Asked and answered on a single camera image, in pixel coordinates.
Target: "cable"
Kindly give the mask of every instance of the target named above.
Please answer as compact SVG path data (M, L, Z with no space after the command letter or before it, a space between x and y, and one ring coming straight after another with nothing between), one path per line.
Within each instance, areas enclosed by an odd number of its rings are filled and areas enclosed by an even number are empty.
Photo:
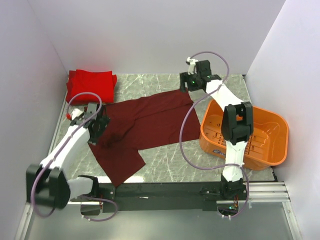
M119 208L118 208L118 205L112 201L112 200L109 200L109 199L104 199L104 198L96 198L96 197L90 197L90 196L85 196L85 195L81 195L81 197L83 198L86 198L86 199L89 199L89 200L95 200L95 201L100 201L100 202L106 202L106 203L110 203L110 204L113 204L114 205L114 213L111 215L111 216L108 216L106 218L103 218L103 219L94 219L94 218L90 218L88 216L83 216L85 219L88 219L89 221L92 221L92 222L104 222L104 221L107 221L109 219L112 219L118 212Z
M73 102L74 99L76 99L78 96L81 96L81 95L93 95L95 96L98 100L99 100L99 107L98 109L90 116L88 117L85 121L83 121L71 134L70 136L65 140L65 142L61 145L61 147L56 151L55 155L53 156L53 159L51 159L43 168L42 170L39 172L39 174L36 176L35 180L34 180L34 183L32 185L32 189L31 189L31 194L30 194L30 202L31 202L31 205L35 211L35 213L41 217L41 218L47 218L49 217L54 211L55 211L55 208L53 208L48 214L43 214L39 211L37 205L36 205L36 189L37 189L37 185L39 183L39 180L41 179L41 177L43 176L44 172L50 167L50 165L56 160L57 156L61 153L61 151L65 148L65 146L68 144L68 142L70 141L70 139L74 136L74 134L80 129L82 128L87 122L89 122L91 119L93 119L98 113L99 111L101 110L102 108L102 100L100 98L100 96L98 94L95 94L93 92L81 92L81 93L78 93L76 94L73 98L71 98L71 100L69 101L67 107L66 107L66 112L67 114L69 114L69 108L70 108L70 105L71 103ZM108 199L102 199L102 198L97 198L97 199L100 199L101 201L104 201L104 202L109 202L109 203L112 203L113 205L115 205L115 212L113 215L111 215L110 217L106 218L106 219L102 219L103 221L105 220L109 220L111 218L113 218L117 212L118 212L118 205L111 201L111 200L108 200Z
M190 58L193 59L194 57L200 55L200 54L213 54L213 55L216 55L218 56L224 63L225 63L225 66L226 66L226 75L225 77L222 79L222 83L217 87L216 90L210 92L210 93L206 93L203 97L201 97L200 99L198 99L197 101L195 101L193 103L193 105L190 107L189 111L187 112L187 114L185 115L184 119L183 119L183 122L182 122L182 125L181 125L181 129L180 129L180 134L179 134L179 145L180 145L180 151L181 151L181 154L184 158L184 160L186 160L186 162L188 164L190 164L192 167L196 168L196 169L199 169L199 170L214 170L214 169L219 169L219 168L224 168L224 167L227 167L227 166L236 166L238 168L241 169L241 171L243 172L244 174L244 177L245 177L245 180L246 180L246 191L247 191L247 194L246 194L246 199L245 199L245 202L244 202L244 205L243 207L239 210L239 212L233 216L231 216L231 218L234 218L236 216L238 216L243 210L244 208L246 207L247 203L248 203L248 200L249 200L249 178L244 170L244 168L238 164L235 164L235 163L228 163L228 164L224 164L224 165L219 165L219 166L213 166L213 167L201 167L201 166L197 166L195 164L193 164L186 156L185 152L184 152L184 148L183 148L183 145L182 145L182 134L183 134L183 131L184 131L184 127L185 127L185 124L186 124L186 121L190 115L190 113L192 112L192 110L195 108L195 106L200 103L202 100L206 99L207 97L211 96L212 94L214 94L215 92L219 91L219 89L221 88L221 86L225 83L225 81L227 80L227 78L229 77L229 74L230 74L230 68L229 68L229 64L228 62L225 60L225 58L223 56L221 56L220 54L216 53L216 52L213 52L213 51L201 51L201 52L198 52L194 55L192 55Z

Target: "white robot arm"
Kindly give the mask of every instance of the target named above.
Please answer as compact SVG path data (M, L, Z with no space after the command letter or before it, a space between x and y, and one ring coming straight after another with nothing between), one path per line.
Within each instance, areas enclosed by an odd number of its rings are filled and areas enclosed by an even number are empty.
M71 123L68 131L60 143L39 165L32 164L28 167L26 171L27 202L31 202L31 189L37 175L41 169L49 164L58 151L61 152L44 172L37 185L35 194L36 203L55 209L63 209L70 199L81 195L97 195L99 190L97 177L80 175L75 179L66 179L66 171L72 161L76 159L79 149L87 143L95 144L109 123L110 119L106 115L103 115L104 108L102 107L97 116L77 130L67 142L67 139L75 129L89 118L97 108L97 104L90 103L86 112L77 108L74 109L71 113Z
M206 92L211 93L221 85L220 80L212 80L206 84ZM221 88L213 93L211 97L218 103L220 108L224 111L229 105L240 105L243 103L242 100L237 98L227 87L222 85ZM242 166L244 164L244 154L247 146L247 141L239 141L233 145L229 140L225 141L226 153L225 163L226 164L238 164ZM226 166L222 172L222 175L227 182L236 182L242 179L242 171L236 166Z
M244 188L242 170L244 154L250 136L253 133L253 107L250 102L237 98L221 81L218 75L212 75L208 60L198 61L188 57L188 72L180 73L182 92L204 90L218 103L223 111L221 133L226 143L226 164L221 176L221 194L232 198Z

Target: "orange plastic laundry basket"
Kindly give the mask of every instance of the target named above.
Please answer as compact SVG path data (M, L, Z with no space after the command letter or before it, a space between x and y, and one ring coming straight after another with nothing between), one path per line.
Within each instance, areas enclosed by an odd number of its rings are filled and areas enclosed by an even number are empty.
M223 111L213 99L201 124L199 144L206 153L226 157L226 143L221 134ZM253 107L253 134L244 152L244 167L255 171L284 162L288 149L289 127L278 114Z

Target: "purple cable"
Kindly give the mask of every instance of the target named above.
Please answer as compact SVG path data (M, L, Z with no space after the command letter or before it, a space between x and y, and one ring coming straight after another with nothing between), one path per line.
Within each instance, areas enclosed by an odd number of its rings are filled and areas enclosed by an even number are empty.
M83 216L85 219L88 219L89 221L92 221L92 222L104 222L104 221L107 221L109 219L112 219L118 212L118 205L114 202L114 201L111 201L109 199L104 199L104 198L96 198L96 197L90 197L90 196L85 196L85 195L82 195L81 197L83 198L86 198L86 199L89 199L89 200L95 200L95 201L100 201L100 202L106 202L106 203L110 203L110 204L113 204L114 205L114 213L111 215L111 216L108 216L106 218L103 218L103 219L93 219L93 218L90 218L88 216Z
M218 88L210 93L206 93L203 97L201 97L200 99L198 99L197 101L195 101L193 103L193 105L190 107L189 111L186 113L184 119L183 119L183 122L182 122L182 125L181 125L181 129L180 129L180 134L179 134L179 145L180 145L180 151L181 151L181 154L184 158L184 160L186 160L186 162L188 164L190 164L192 167L196 168L196 169L199 169L199 170L214 170L214 169L219 169L219 168L224 168L226 166L236 166L238 168L241 169L241 171L243 172L244 174L244 177L245 177L245 180L246 180L246 191L247 191L247 194L246 194L246 199L245 199L245 202L244 202L244 205L243 207L239 210L239 212L233 216L231 216L231 218L234 218L236 216L238 216L246 207L247 203L248 203L248 200L249 200L249 178L244 170L244 168L238 164L235 164L235 163L228 163L228 164L224 164L224 165L219 165L219 166L213 166L213 167L201 167L201 166L197 166L195 164L193 164L186 156L185 152L184 152L184 148L183 148L183 145L182 145L182 134L183 134L183 131L184 131L184 127L185 127L185 124L186 124L186 121L190 115L190 113L192 112L192 110L195 108L195 106L200 103L202 100L206 99L207 97L209 97L210 95L214 94L215 92L217 92L222 84L225 83L225 81L227 80L227 78L229 77L229 74L230 74L230 68L229 68L229 64L228 62L225 60L225 58L223 56L221 56L220 54L216 53L216 52L213 52L213 51L201 51L201 52L198 52L194 55L192 55L190 58L193 59L195 56L198 56L200 54L213 54L213 55L216 55L218 56L226 65L226 75L225 77L222 79L222 83L218 86Z
M88 91L86 91L86 92L81 92L81 93L78 93L78 94L76 94L73 98L71 98L71 100L69 101L69 103L68 103L68 105L67 105L67 108L66 108L66 112L68 113L69 112L69 107L70 107L70 104L73 102L73 100L75 99L75 98L77 98L78 96L81 96L81 95L93 95L93 96L95 96L98 100L99 100L99 107L98 107L98 109L97 109L97 111L95 112L95 113L93 113L90 117L88 117L85 121L83 121L71 134L70 134L70 136L65 140L65 142L61 145L61 147L56 151L56 153L55 153L55 155L53 156L53 159L51 159L48 163L47 163L47 165L45 165L44 167L43 167L43 169L39 172L39 174L36 176L36 178L35 178L35 180L34 180L34 183L33 183L33 185L32 185L32 189L31 189L31 196L30 196L30 202L31 202L31 205L32 205L32 207L33 207L33 209L34 209L34 211L35 211L35 213L39 216L39 217L41 217L41 218L47 218L47 217L49 217L53 212L54 212L54 208L48 213L48 214L43 214L43 213L41 213L40 211L39 211L39 209L38 209L38 207L37 207L37 205L36 205L36 189L37 189L37 185L38 185L38 183L39 183L39 180L41 179L41 177L42 177L42 175L44 174L44 172L49 168L49 166L56 160L56 158L57 158L57 156L61 153L61 151L65 148L65 146L68 144L68 142L70 141L70 139L73 137L73 135L80 129L80 128L82 128L87 122L89 122L92 118L94 118L97 114L98 114L98 112L101 110L101 108L102 108L102 100L101 100L101 98L100 98L100 96L98 95L98 94L95 94L95 93L93 93L93 92L88 92ZM115 206L116 206L116 208L115 208L115 213L111 216L111 217L109 217L108 219L110 219L110 218L112 218L114 215L116 215L116 213L117 213L117 211L118 211L118 206L117 206L117 204L115 203L115 202L113 202L113 201L111 201L111 200L107 200L107 199L103 199L103 200L101 200L101 201L105 201L105 202L109 202L109 203L112 203L112 204L114 204Z

